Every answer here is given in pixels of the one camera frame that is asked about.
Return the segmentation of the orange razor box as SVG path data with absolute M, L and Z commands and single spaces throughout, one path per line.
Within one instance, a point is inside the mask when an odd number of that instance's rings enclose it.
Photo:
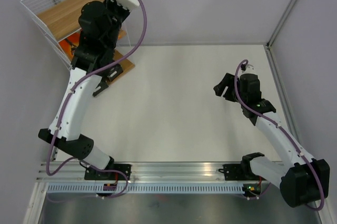
M 74 52 L 79 45 L 79 40 L 80 33 L 76 32 L 59 42 L 60 47 L 65 52 L 70 61 L 73 59 Z

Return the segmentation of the black green razor box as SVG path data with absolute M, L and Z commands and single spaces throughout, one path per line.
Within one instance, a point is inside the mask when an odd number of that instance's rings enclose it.
M 123 73 L 123 68 L 120 64 L 115 64 L 112 68 L 109 69 L 108 73 L 105 76 L 105 79 L 109 82 L 113 82 Z
M 103 91 L 105 91 L 109 87 L 107 80 L 101 80 L 100 83 L 95 88 L 92 96 L 97 97 L 99 94 L 101 94 Z

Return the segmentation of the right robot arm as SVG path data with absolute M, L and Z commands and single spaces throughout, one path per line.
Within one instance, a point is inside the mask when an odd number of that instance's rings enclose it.
M 329 164 L 308 153 L 281 125 L 276 108 L 262 98 L 258 76 L 244 73 L 236 77 L 226 73 L 213 90 L 216 96 L 241 105 L 243 115 L 264 134 L 283 163 L 278 165 L 260 152 L 247 154 L 236 170 L 226 164 L 220 169 L 225 179 L 265 179 L 279 188 L 292 208 L 318 200 L 324 203 L 329 195 Z

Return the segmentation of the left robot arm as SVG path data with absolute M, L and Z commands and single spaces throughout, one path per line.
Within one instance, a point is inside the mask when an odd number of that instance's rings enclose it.
M 70 79 L 60 108 L 48 128 L 40 129 L 39 138 L 68 155 L 95 166 L 104 180 L 114 176 L 113 159 L 94 141 L 81 133 L 82 122 L 91 98 L 108 87 L 118 66 L 97 72 L 114 63 L 114 52 L 122 23 L 129 10 L 115 0 L 86 3 L 78 19 L 79 43 L 71 61 Z

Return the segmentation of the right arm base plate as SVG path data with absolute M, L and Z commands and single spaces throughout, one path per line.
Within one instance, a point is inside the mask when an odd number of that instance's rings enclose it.
M 246 181 L 246 175 L 239 163 L 228 163 L 223 165 L 225 181 Z

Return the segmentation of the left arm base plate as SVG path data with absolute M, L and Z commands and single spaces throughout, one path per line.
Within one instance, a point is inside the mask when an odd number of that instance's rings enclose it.
M 131 164 L 115 163 L 108 167 L 113 171 L 98 171 L 92 167 L 86 168 L 84 180 L 87 181 L 126 181 L 130 179 Z

